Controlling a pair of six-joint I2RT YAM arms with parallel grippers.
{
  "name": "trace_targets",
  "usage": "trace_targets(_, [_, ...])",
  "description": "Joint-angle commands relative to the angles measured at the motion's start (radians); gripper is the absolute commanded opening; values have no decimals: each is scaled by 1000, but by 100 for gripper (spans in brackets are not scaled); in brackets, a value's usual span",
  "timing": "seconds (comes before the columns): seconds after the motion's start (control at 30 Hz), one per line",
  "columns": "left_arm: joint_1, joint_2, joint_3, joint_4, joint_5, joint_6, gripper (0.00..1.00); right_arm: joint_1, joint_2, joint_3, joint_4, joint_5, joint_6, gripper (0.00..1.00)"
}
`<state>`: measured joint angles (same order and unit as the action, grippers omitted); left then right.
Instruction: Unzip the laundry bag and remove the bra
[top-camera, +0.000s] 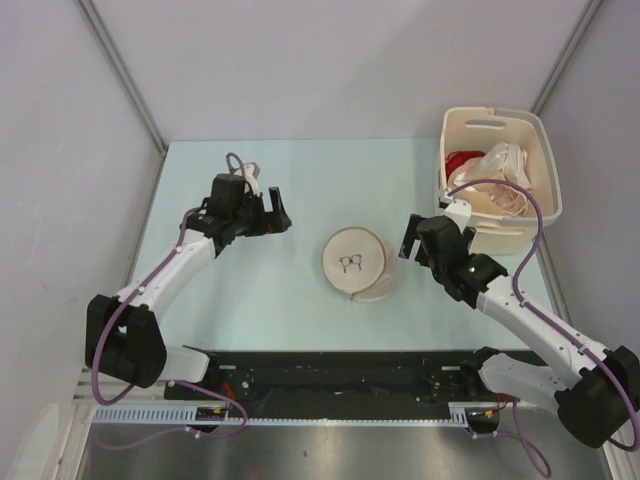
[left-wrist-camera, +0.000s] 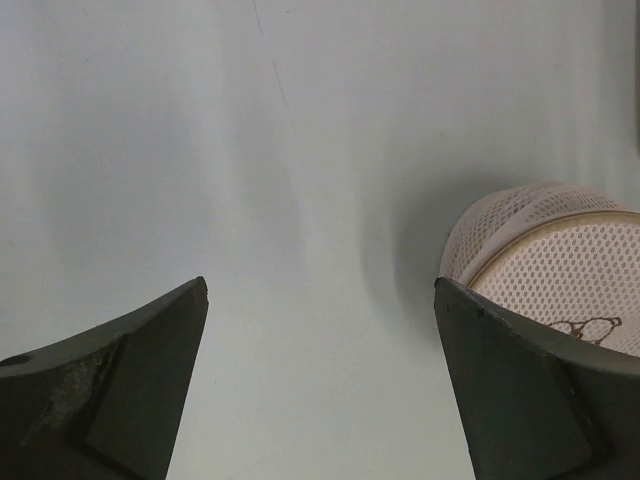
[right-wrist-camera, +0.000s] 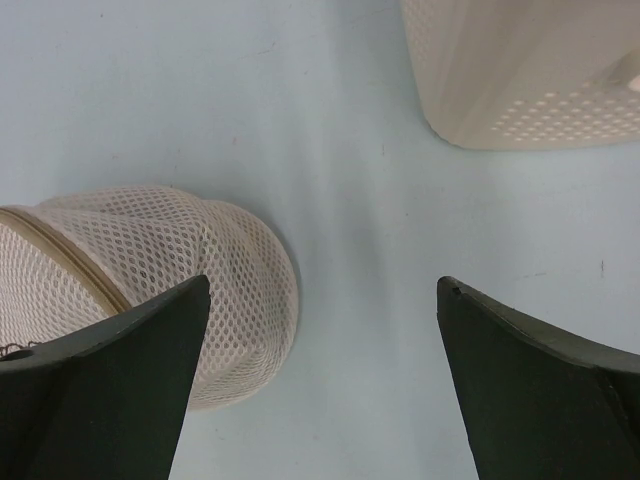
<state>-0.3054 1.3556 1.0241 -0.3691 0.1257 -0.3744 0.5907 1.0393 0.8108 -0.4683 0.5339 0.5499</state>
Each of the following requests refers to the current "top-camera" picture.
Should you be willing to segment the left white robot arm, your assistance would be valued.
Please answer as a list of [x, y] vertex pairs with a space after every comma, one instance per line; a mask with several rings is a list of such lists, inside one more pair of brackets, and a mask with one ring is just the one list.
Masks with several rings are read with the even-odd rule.
[[149, 388], [158, 381], [186, 381], [197, 398], [214, 397], [220, 374], [208, 367], [207, 354], [165, 343], [160, 323], [190, 281], [240, 237], [286, 232], [292, 225], [281, 192], [261, 192], [250, 174], [219, 174], [200, 206], [189, 209], [177, 240], [165, 257], [118, 293], [96, 295], [87, 306], [85, 363], [91, 385], [99, 375], [129, 388]]

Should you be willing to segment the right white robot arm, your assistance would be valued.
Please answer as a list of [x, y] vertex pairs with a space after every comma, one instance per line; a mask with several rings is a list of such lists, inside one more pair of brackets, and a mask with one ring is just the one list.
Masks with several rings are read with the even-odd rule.
[[611, 441], [625, 424], [637, 432], [638, 357], [624, 346], [611, 350], [544, 311], [501, 264], [470, 253], [473, 236], [473, 229], [446, 216], [413, 214], [399, 255], [429, 268], [450, 298], [497, 321], [543, 363], [484, 347], [461, 376], [463, 393], [473, 401], [504, 393], [540, 407], [591, 448]]

